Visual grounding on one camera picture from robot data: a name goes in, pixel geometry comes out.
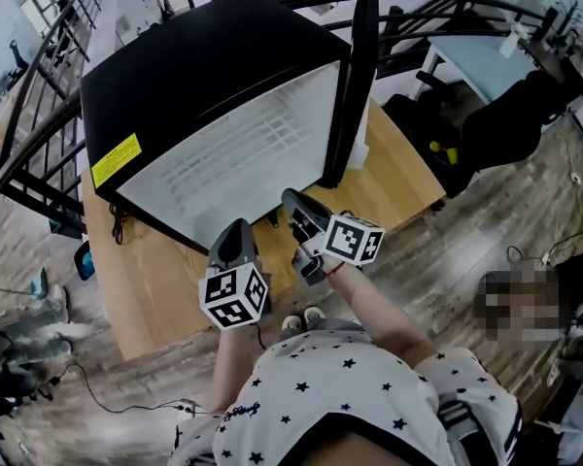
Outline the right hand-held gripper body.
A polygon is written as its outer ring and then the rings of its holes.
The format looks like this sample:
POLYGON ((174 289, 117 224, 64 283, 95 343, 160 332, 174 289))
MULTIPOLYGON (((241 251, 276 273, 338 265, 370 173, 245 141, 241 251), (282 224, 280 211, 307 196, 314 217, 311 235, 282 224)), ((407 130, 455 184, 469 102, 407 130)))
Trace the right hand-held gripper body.
POLYGON ((326 259, 360 268, 375 261, 385 229, 359 216, 332 215, 324 231, 299 247, 291 265, 307 285, 322 282, 326 259))

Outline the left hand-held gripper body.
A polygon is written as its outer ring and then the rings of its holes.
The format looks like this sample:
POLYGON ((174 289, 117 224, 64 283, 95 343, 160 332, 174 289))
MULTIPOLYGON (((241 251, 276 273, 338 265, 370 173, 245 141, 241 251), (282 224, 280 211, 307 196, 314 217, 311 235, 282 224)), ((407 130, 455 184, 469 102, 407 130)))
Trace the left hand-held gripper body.
POLYGON ((221 331, 260 320, 270 298, 268 275, 258 259, 222 265, 209 258, 198 283, 201 311, 221 331))

